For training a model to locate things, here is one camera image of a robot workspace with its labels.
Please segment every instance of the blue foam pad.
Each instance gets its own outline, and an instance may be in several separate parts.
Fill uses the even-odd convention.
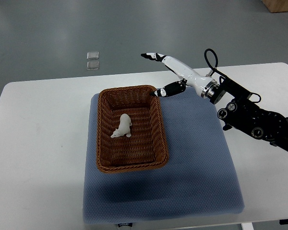
[[[84,180],[87,224],[240,213],[244,203],[216,108],[193,88],[160,98],[169,161],[155,170],[96,167],[98,94],[91,101]]]

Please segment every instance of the white tabletop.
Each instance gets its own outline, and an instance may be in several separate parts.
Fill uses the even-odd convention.
[[[220,67],[288,116],[288,65]],[[205,75],[209,69],[196,69]],[[90,100],[103,89],[176,81],[171,71],[12,82],[0,97],[0,230],[85,229],[82,220]],[[224,108],[226,94],[216,105]],[[288,219],[288,152],[231,129],[226,141],[245,208],[240,214],[135,223],[165,229]],[[92,229],[116,229],[96,225]]]

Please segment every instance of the white animal figurine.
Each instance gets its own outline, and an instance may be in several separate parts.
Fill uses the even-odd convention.
[[[126,137],[128,138],[131,137],[130,126],[132,126],[130,117],[127,114],[122,114],[120,116],[119,128],[115,129],[111,138],[118,138],[118,137],[124,136],[125,134],[127,134]]]

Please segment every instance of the brown woven basket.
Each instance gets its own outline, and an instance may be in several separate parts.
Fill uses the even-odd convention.
[[[104,173],[156,169],[168,161],[159,98],[151,85],[103,90],[98,97],[96,164]],[[131,137],[111,138],[120,116],[131,118]]]

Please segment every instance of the gray floor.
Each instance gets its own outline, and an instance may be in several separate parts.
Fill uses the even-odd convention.
[[[11,81],[167,70],[144,52],[205,68],[209,47],[219,66],[288,64],[288,12],[260,0],[0,0],[0,94]],[[86,70],[88,51],[100,52],[99,70]],[[241,227],[205,228],[223,229]]]

